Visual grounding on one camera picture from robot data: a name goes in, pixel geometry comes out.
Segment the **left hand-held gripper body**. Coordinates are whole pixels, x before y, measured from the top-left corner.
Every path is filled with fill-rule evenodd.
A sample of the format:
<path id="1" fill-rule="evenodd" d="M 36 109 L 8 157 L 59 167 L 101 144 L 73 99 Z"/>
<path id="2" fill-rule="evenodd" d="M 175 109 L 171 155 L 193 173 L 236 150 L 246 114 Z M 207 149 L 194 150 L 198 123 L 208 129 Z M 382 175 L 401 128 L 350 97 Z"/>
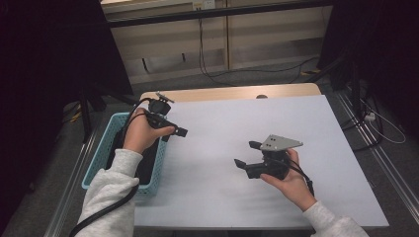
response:
<path id="1" fill-rule="evenodd" d="M 166 126 L 176 127 L 176 124 L 166 119 L 167 114 L 171 110 L 169 103 L 173 100 L 167 98 L 160 92 L 156 93 L 157 99 L 148 98 L 148 112 L 146 113 L 147 121 L 153 128 L 162 128 Z"/>

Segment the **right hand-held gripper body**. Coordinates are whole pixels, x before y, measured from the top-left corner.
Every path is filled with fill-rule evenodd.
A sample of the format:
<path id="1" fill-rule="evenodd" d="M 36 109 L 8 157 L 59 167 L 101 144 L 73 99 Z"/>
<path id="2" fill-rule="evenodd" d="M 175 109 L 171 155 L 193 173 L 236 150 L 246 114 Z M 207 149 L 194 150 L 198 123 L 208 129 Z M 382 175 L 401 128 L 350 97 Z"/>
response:
<path id="1" fill-rule="evenodd" d="M 261 174 L 268 174 L 283 180 L 291 165 L 291 159 L 287 155 L 289 148 L 302 146 L 301 141 L 270 134 L 260 147 L 263 154 L 262 163 L 247 164 L 245 170 L 249 179 L 259 179 Z"/>

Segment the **black pants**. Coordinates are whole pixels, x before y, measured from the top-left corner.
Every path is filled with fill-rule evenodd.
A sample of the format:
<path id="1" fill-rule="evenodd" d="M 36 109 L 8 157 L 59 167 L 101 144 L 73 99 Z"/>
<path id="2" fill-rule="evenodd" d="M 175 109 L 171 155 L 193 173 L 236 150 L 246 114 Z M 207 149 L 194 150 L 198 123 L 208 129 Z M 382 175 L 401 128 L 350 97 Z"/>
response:
<path id="1" fill-rule="evenodd" d="M 152 146 L 147 148 L 143 153 L 143 159 L 139 162 L 135 174 L 139 177 L 141 185 L 148 185 L 151 181 L 153 167 L 156 159 L 159 140 L 156 139 Z M 111 144 L 111 150 L 108 157 L 106 169 L 110 169 L 115 158 L 117 148 L 123 147 L 123 131 L 120 129 Z"/>

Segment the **light blue plastic basket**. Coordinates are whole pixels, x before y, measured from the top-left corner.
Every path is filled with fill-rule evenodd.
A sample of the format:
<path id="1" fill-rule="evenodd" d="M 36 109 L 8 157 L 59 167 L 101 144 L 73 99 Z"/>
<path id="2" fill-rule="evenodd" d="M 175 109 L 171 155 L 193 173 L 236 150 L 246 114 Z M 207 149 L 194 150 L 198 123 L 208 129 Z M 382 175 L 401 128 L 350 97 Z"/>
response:
<path id="1" fill-rule="evenodd" d="M 111 116 L 110 121 L 105 129 L 105 132 L 101 138 L 98 148 L 93 156 L 90 166 L 85 174 L 82 182 L 82 188 L 88 190 L 90 184 L 101 169 L 106 169 L 108 157 L 111 150 L 111 144 L 116 133 L 124 128 L 128 113 L 116 113 Z M 139 184 L 139 188 L 135 195 L 136 199 L 147 199 L 152 198 L 157 194 L 160 175 L 163 167 L 164 154 L 167 142 L 164 142 L 161 138 L 157 148 L 156 159 L 153 167 L 151 181 L 148 185 Z"/>

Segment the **person's left hand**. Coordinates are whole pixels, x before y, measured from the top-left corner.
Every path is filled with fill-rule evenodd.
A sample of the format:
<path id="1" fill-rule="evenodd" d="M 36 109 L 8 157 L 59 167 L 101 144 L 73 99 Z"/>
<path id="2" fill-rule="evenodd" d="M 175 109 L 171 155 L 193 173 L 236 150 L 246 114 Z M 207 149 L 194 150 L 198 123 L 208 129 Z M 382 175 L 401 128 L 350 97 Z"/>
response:
<path id="1" fill-rule="evenodd" d="M 173 126 L 152 128 L 146 119 L 145 109 L 136 109 L 127 128 L 123 149 L 142 154 L 157 138 L 170 135 L 174 130 Z"/>

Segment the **person's right hand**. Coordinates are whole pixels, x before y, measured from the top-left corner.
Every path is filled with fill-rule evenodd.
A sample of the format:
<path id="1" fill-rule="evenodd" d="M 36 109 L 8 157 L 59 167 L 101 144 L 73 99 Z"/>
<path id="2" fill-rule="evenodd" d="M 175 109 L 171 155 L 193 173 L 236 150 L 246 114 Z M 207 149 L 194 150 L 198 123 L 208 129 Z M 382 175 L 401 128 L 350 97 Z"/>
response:
<path id="1" fill-rule="evenodd" d="M 305 212 L 317 203 L 317 199 L 310 192 L 304 176 L 301 174 L 297 152 L 293 149 L 288 149 L 287 155 L 291 159 L 292 166 L 283 180 L 279 180 L 267 174 L 262 174 L 260 178 L 267 184 L 277 188 L 302 212 Z"/>

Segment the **white table cover sheet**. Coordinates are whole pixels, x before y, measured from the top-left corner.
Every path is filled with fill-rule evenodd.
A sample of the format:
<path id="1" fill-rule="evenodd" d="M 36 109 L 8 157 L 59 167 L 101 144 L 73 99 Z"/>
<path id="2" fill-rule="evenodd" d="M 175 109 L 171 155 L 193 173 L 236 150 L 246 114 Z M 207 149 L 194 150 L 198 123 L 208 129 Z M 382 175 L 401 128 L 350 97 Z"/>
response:
<path id="1" fill-rule="evenodd" d="M 158 192 L 135 207 L 137 228 L 308 227 L 278 190 L 235 165 L 260 162 L 261 152 L 248 143 L 271 134 L 300 141 L 300 166 L 316 198 L 334 213 L 366 228 L 388 224 L 324 96 L 177 102 L 168 118 L 188 134 L 169 139 Z"/>

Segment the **black tripod stand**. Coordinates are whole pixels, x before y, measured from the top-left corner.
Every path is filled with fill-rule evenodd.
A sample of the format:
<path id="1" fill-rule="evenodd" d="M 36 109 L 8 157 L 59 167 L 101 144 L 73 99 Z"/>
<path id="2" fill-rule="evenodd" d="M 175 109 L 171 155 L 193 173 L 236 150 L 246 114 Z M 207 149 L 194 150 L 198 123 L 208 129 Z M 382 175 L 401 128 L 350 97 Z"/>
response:
<path id="1" fill-rule="evenodd" d="M 107 104 L 103 96 L 110 96 L 120 102 L 133 106 L 135 100 L 123 94 L 117 93 L 98 83 L 84 84 L 79 91 L 79 102 L 81 106 L 81 115 L 84 128 L 83 142 L 86 143 L 93 132 L 90 120 L 89 106 L 92 106 L 95 112 L 102 112 Z"/>

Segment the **black metal stand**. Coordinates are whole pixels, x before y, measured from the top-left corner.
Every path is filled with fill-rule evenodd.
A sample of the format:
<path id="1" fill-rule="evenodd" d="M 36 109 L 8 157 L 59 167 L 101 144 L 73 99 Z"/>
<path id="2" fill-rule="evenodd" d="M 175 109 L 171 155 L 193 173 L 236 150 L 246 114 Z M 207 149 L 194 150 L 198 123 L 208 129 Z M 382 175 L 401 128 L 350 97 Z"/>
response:
<path id="1" fill-rule="evenodd" d="M 338 56 L 306 80 L 306 83 L 315 83 L 325 76 L 329 77 L 333 90 L 344 90 L 350 85 L 352 108 L 355 115 L 360 118 L 362 116 L 360 76 L 359 67 L 354 59 L 348 55 Z"/>

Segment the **black horizontal bar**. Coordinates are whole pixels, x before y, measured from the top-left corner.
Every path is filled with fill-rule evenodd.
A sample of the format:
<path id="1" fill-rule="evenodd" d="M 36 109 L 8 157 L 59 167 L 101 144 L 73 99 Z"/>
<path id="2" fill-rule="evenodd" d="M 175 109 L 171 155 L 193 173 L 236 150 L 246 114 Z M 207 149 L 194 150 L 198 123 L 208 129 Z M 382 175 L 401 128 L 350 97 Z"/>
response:
<path id="1" fill-rule="evenodd" d="M 157 16 L 121 18 L 108 20 L 110 28 L 122 28 L 131 26 L 141 26 L 160 23 L 171 23 L 188 20 L 198 20 L 207 18 L 217 18 L 226 16 L 238 16 L 247 14 L 257 14 L 266 12 L 299 10 L 307 8 L 333 6 L 335 0 L 294 0 L 282 3 L 270 3 L 261 5 L 249 5 L 240 7 L 227 7 L 211 10 L 198 10 L 191 12 L 163 14 Z"/>

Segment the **large black curtain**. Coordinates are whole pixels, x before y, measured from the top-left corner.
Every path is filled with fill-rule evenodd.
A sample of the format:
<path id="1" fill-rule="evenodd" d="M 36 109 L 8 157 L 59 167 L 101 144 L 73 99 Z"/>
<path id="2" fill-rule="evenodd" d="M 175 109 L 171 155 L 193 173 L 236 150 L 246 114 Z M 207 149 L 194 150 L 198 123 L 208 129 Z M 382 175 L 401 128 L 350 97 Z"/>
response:
<path id="1" fill-rule="evenodd" d="M 63 108 L 131 92 L 101 0 L 0 0 L 0 234 L 45 164 Z"/>

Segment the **aluminium floor rail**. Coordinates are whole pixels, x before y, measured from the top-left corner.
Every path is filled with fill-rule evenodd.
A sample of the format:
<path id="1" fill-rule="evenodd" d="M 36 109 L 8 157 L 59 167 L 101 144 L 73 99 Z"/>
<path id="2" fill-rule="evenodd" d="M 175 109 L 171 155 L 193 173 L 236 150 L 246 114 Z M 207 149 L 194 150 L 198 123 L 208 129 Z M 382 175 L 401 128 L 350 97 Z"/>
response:
<path id="1" fill-rule="evenodd" d="M 342 93 L 338 93 L 337 99 L 344 108 L 346 114 L 351 118 L 351 122 L 355 125 L 358 134 L 367 144 L 367 149 L 372 152 L 413 219 L 419 225 L 419 197 L 416 196 L 411 187 L 396 169 L 390 157 L 378 143 L 378 137 L 374 135 L 370 124 L 367 121 L 360 121 L 355 117 L 355 112 L 351 109 L 352 103 L 350 102 L 349 97 Z"/>
<path id="2" fill-rule="evenodd" d="M 51 190 L 57 188 L 57 195 L 42 237 L 68 237 L 77 224 L 85 195 L 82 181 L 96 143 L 95 132 L 88 136 L 83 131 L 60 136 L 51 166 L 53 183 L 49 186 Z"/>

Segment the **white wall socket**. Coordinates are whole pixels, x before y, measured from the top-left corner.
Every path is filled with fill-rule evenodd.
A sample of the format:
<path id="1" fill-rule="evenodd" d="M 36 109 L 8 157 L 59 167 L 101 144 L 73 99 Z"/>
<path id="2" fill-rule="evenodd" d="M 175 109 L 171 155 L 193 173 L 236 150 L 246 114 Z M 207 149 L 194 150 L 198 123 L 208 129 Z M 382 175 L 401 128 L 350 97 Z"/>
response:
<path id="1" fill-rule="evenodd" d="M 212 10 L 215 8 L 215 0 L 194 0 L 194 10 Z"/>

